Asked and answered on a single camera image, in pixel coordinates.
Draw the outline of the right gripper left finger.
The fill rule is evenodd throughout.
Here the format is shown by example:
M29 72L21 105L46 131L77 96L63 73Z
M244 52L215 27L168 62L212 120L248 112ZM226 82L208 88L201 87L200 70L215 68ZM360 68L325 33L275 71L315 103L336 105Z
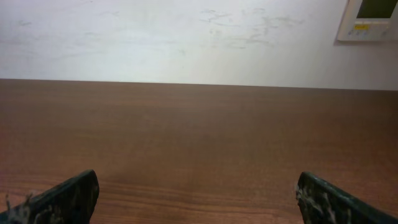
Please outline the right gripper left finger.
M7 200L1 223L89 224L99 192L95 171L86 170L35 197L27 196L15 207Z

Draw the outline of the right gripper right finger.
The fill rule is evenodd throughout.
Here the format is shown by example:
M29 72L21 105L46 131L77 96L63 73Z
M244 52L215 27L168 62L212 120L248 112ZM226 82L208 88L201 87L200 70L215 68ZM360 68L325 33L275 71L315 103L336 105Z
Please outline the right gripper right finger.
M388 215L310 172L295 187L304 224L397 224Z

